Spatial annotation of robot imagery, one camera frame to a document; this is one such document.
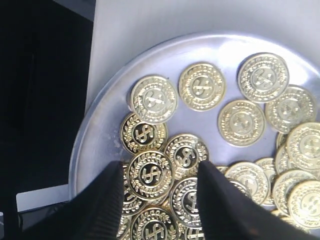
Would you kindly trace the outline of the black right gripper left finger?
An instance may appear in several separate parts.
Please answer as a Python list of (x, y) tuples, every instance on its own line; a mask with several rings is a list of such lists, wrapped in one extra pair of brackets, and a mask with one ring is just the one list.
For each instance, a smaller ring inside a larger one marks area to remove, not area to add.
[(112, 161), (74, 199), (25, 230), (22, 240), (115, 240), (124, 201), (124, 169)]

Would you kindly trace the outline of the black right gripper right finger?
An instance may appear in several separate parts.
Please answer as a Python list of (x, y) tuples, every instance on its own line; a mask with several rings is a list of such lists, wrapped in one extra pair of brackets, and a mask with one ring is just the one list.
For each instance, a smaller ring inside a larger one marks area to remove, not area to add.
[(245, 196), (209, 161), (197, 173), (197, 208), (207, 240), (315, 240)]

